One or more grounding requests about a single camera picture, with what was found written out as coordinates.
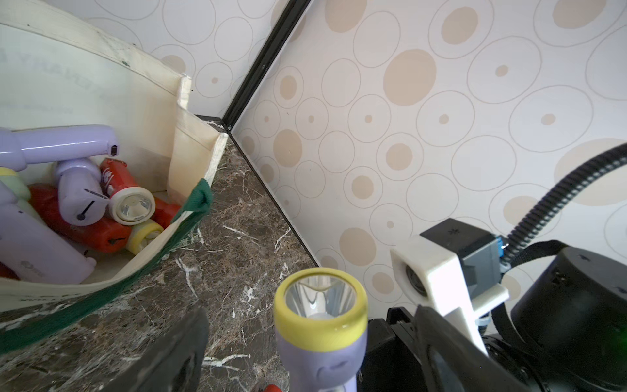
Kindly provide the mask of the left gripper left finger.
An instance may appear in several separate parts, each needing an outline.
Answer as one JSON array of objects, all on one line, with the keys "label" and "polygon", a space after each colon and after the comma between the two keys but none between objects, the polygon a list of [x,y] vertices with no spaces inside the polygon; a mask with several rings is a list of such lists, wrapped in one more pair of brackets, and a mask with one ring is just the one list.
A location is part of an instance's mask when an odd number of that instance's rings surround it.
[{"label": "left gripper left finger", "polygon": [[104,390],[196,391],[208,335],[207,312],[202,308],[189,312]]}]

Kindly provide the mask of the pale green flashlight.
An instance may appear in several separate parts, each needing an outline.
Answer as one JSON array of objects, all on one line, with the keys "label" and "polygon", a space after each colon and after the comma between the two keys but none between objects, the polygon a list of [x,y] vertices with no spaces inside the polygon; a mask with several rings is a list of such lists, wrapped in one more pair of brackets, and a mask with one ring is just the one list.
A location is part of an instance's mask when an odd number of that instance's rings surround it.
[{"label": "pale green flashlight", "polygon": [[148,219],[139,225],[132,227],[132,232],[127,240],[126,249],[133,255],[137,255],[150,243],[152,243],[164,228],[157,222]]},{"label": "pale green flashlight", "polygon": [[0,180],[11,192],[17,197],[17,207],[23,212],[29,214],[35,220],[45,225],[44,220],[31,206],[31,192],[28,186],[22,181],[17,172],[10,168],[0,168]]}]

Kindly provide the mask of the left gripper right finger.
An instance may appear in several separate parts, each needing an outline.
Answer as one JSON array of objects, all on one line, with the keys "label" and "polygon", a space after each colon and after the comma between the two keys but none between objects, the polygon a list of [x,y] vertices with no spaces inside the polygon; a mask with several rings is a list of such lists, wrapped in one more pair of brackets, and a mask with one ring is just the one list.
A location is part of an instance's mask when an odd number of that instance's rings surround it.
[{"label": "left gripper right finger", "polygon": [[416,350],[428,391],[527,391],[436,310],[418,306]]}]

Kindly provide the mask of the cream green tote bag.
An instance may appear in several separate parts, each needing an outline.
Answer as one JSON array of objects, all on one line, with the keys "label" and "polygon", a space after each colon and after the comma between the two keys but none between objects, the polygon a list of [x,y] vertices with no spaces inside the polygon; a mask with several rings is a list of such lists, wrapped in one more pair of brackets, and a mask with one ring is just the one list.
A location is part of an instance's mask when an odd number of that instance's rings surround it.
[{"label": "cream green tote bag", "polygon": [[227,136],[182,61],[43,1],[1,4],[1,326],[8,354],[111,302],[212,206]]}]

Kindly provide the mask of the red flashlight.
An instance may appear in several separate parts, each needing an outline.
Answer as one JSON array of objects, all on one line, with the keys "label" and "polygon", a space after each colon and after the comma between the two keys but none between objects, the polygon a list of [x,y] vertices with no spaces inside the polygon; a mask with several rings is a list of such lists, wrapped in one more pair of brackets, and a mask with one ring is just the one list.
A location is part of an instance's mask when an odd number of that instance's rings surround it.
[{"label": "red flashlight", "polygon": [[264,388],[263,392],[282,392],[282,390],[277,385],[270,384]]},{"label": "red flashlight", "polygon": [[92,225],[71,224],[60,213],[56,187],[38,183],[28,188],[31,193],[30,205],[47,226],[59,235],[101,253],[115,253],[122,250],[131,237],[132,227],[121,225],[109,217],[101,217]]},{"label": "red flashlight", "polygon": [[109,198],[109,215],[121,225],[139,225],[152,217],[156,203],[153,194],[139,186],[127,164],[106,158],[100,164],[101,187]]},{"label": "red flashlight", "polygon": [[169,204],[162,199],[154,198],[155,211],[149,219],[150,225],[159,225],[164,230],[175,220],[177,214],[181,210],[181,206],[177,204]]}]

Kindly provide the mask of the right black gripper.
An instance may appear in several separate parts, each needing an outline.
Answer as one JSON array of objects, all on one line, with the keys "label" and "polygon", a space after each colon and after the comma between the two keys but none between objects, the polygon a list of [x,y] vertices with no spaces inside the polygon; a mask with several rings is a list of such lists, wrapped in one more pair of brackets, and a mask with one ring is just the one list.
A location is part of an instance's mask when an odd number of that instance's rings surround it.
[{"label": "right black gripper", "polygon": [[[486,355],[527,391],[626,388],[626,267],[564,248],[485,336]],[[368,325],[362,391],[428,391],[416,350],[414,316],[392,308]]]}]

